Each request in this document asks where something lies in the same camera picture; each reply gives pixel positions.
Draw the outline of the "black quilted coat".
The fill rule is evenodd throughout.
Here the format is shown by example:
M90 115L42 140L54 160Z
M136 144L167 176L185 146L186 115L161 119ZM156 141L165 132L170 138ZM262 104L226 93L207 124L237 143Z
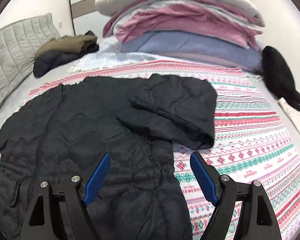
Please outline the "black quilted coat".
M0 229L18 239L43 181L70 181L109 154L104 185L88 206L99 236L191 239L173 143L213 146L216 98L205 80L153 74L87 77L27 102L0 129Z

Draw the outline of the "patterned pink green blanket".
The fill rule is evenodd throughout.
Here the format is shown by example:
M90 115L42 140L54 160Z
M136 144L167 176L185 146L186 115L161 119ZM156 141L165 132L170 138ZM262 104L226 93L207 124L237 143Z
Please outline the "patterned pink green blanket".
M281 239L292 239L300 228L300 158L277 111L240 69L155 60L77 74L49 84L42 94L59 85L79 84L87 77L148 79L153 74L205 80L217 94L213 146L192 150L173 143L174 176L189 211L191 239L202 236L215 209L205 199L191 169L193 152L199 152L219 174L236 182L260 181L275 212ZM241 206L241 202L235 204L225 239L234 239Z

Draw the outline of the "black plush toy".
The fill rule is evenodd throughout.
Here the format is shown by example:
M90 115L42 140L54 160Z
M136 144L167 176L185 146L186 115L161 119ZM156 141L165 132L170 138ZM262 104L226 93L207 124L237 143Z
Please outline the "black plush toy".
M265 46L262 50L264 83L278 99L285 101L300 112L300 93L296 90L294 77L288 64L278 50Z

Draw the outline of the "black puffer folded jacket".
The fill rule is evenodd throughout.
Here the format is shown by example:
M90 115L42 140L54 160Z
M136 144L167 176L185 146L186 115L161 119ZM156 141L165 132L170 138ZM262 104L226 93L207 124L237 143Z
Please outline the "black puffer folded jacket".
M88 31L84 35L94 35L92 31ZM89 53L95 53L99 51L91 51L88 53L79 53L79 54L72 54L72 53L63 53L60 51L48 51L38 57L37 59L34 59L34 65L33 65L33 74L36 78L44 76L49 71L62 66L64 64L67 64L71 61L75 61L77 59L82 58L84 55L87 55Z

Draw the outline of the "light blue fringed blanket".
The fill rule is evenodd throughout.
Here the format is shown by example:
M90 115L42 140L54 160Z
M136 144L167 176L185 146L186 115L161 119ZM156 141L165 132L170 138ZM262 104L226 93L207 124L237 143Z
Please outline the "light blue fringed blanket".
M162 58L162 56L149 53L122 52L121 44L115 36L103 39L99 46L100 49L98 52L84 55L74 62L74 65L68 72L77 73L90 70L101 70Z

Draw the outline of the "grey quilted headboard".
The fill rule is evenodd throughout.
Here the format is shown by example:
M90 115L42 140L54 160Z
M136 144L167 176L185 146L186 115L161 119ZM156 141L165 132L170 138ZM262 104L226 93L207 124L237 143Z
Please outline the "grey quilted headboard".
M37 50L52 38L60 38L60 34L50 12L0 29L0 109L32 73Z

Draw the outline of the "blue folded blanket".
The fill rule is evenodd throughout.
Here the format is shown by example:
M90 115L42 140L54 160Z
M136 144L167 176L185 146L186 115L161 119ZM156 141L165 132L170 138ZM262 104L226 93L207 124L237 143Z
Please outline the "blue folded blanket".
M262 57L258 50L182 31L150 31L122 44L120 49L122 52L157 54L262 73Z

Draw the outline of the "pink folded blanket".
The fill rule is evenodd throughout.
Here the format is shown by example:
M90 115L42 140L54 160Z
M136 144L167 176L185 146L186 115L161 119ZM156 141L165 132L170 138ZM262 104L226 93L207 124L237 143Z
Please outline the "pink folded blanket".
M194 0L147 0L112 16L102 35L114 35L119 42L127 43L149 31L184 31L254 50L259 49L255 37L262 33L258 25L222 5Z

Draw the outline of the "white wardrobe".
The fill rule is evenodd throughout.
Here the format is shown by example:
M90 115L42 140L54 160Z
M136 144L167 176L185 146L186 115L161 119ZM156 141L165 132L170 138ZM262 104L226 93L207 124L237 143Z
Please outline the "white wardrobe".
M108 16L101 15L95 7L95 0L70 0L72 23L76 35L92 31L102 38L104 25Z

